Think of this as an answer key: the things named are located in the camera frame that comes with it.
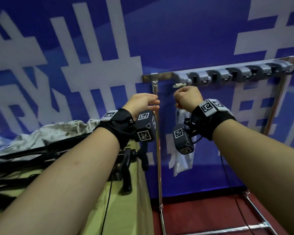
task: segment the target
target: black wrist strap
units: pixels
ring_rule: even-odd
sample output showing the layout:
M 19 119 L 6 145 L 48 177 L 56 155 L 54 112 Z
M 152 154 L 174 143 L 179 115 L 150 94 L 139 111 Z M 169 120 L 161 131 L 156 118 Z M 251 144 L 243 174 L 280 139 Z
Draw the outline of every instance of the black wrist strap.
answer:
M 125 109 L 118 109 L 118 112 L 111 118 L 110 121 L 101 121 L 98 127 L 109 130 L 118 139 L 120 149 L 123 150 L 130 139 L 134 139 L 135 122 L 130 112 Z
M 200 106 L 197 106 L 191 116 L 191 123 L 195 125 L 196 131 L 201 136 L 212 141 L 212 133 L 223 121 L 236 119 L 228 111 L 217 111 L 209 117 L 206 117 Z

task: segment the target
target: crumpled fabric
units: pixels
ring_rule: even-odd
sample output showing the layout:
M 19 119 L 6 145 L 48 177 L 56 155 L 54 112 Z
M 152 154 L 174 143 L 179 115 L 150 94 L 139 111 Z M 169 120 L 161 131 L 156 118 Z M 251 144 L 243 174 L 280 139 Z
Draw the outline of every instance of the crumpled fabric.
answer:
M 185 118 L 190 118 L 191 114 L 187 112 L 186 110 L 176 110 L 176 124 L 183 124 Z M 192 141 L 196 141 L 197 136 L 194 136 L 192 138 Z M 192 169 L 193 167 L 193 158 L 194 158 L 194 152 L 186 155 L 180 154 L 176 149 L 175 149 L 175 163 L 173 166 L 173 176 L 177 176 L 182 171 L 186 171 L 189 169 Z
M 19 134 L 13 141 L 0 137 L 0 156 L 28 149 L 45 146 L 45 142 L 55 142 L 65 138 L 91 133 L 99 124 L 99 120 L 90 119 L 86 124 L 81 120 L 60 122 L 42 126 L 31 134 Z M 38 155 L 22 157 L 30 160 Z

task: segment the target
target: skin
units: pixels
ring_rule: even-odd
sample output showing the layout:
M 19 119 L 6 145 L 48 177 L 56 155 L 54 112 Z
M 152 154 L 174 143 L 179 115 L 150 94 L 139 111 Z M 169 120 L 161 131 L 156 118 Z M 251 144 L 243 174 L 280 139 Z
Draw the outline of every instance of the skin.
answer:
M 203 97 L 197 87 L 174 93 L 176 107 L 192 112 Z M 232 169 L 289 233 L 294 234 L 294 149 L 230 119 L 212 139 Z
M 158 110 L 153 94 L 135 94 L 124 105 L 133 119 Z M 120 145 L 104 128 L 51 164 L 1 214 L 0 235 L 76 235 L 107 182 Z

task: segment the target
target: metal rack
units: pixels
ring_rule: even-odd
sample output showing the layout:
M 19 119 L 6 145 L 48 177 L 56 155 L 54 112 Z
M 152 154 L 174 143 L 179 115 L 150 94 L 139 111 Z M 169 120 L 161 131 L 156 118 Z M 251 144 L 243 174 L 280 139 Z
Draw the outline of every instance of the metal rack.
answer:
M 256 62 L 250 62 L 250 63 L 239 63 L 239 64 L 231 64 L 231 65 L 216 66 L 216 67 L 209 67 L 209 68 L 177 71 L 177 72 L 154 73 L 154 74 L 150 74 L 150 75 L 143 75 L 143 82 L 151 82 L 153 93 L 158 95 L 158 92 L 159 92 L 158 82 L 160 80 L 174 79 L 175 81 L 179 81 L 179 83 L 180 83 L 181 81 L 186 79 L 186 81 L 184 83 L 186 83 L 187 85 L 192 85 L 194 83 L 194 79 L 191 79 L 191 80 L 187 79 L 190 76 L 189 75 L 190 72 L 202 73 L 203 71 L 206 72 L 207 70 L 214 70 L 214 69 L 228 69 L 229 67 L 236 67 L 236 66 L 239 66 L 239 67 L 243 66 L 244 67 L 244 66 L 257 65 L 257 64 L 266 64 L 266 63 L 270 63 L 275 60 L 288 61 L 289 63 L 291 63 L 291 65 L 289 65 L 289 68 L 288 68 L 288 73 L 292 73 L 292 71 L 294 71 L 294 56 L 292 56 L 292 57 L 282 58 L 282 59 L 271 59 L 271 60 L 263 60 L 263 61 L 256 61 Z M 286 80 L 288 77 L 290 77 L 289 75 L 287 75 L 287 73 L 285 71 L 284 71 L 284 74 L 278 74 L 278 76 L 281 77 L 281 80 L 278 84 L 277 95 L 275 97 L 273 106 L 271 108 L 269 119 L 268 119 L 267 124 L 264 128 L 263 134 L 265 134 L 265 135 L 268 135 L 268 133 L 270 131 L 272 120 L 275 116 L 277 107 L 279 105 L 279 101 L 280 101 L 281 96 L 284 92 Z M 165 230 L 165 222 L 164 222 L 164 216 L 163 216 L 163 202 L 162 202 L 159 111 L 156 112 L 156 121 L 157 121 L 157 125 L 158 125 L 158 130 L 156 133 L 156 146 L 157 146 L 157 163 L 158 163 L 159 213 L 160 213 L 160 219 L 161 219 L 162 233 L 163 233 L 163 235 L 167 235 L 166 230 Z M 244 198 L 245 198 L 246 204 L 249 205 L 256 212 L 256 214 L 259 216 L 259 218 L 262 221 L 261 223 L 255 224 L 255 225 L 249 225 L 249 227 L 248 226 L 232 227 L 232 228 L 219 229 L 219 230 L 213 230 L 213 231 L 204 231 L 204 232 L 199 232 L 199 233 L 188 233 L 188 234 L 184 234 L 184 235 L 224 234 L 224 233 L 231 233 L 231 232 L 246 231 L 249 229 L 252 229 L 252 230 L 267 229 L 272 234 L 278 235 L 276 233 L 276 231 L 273 229 L 273 227 L 270 225 L 270 223 L 265 219 L 265 217 L 260 213 L 260 211 L 257 209 L 257 207 L 254 205 L 254 203 L 249 198 L 249 190 L 247 190 L 244 193 Z

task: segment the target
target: person's left arm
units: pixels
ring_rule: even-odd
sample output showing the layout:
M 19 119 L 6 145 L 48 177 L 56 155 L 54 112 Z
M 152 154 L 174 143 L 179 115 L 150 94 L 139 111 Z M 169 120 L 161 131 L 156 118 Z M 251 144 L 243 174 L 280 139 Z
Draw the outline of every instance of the person's left arm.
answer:
M 123 108 L 135 120 L 140 111 L 158 110 L 159 103 L 156 95 L 141 93 Z M 76 235 L 100 197 L 119 150 L 114 134 L 97 128 L 44 170 L 1 214 L 0 235 Z

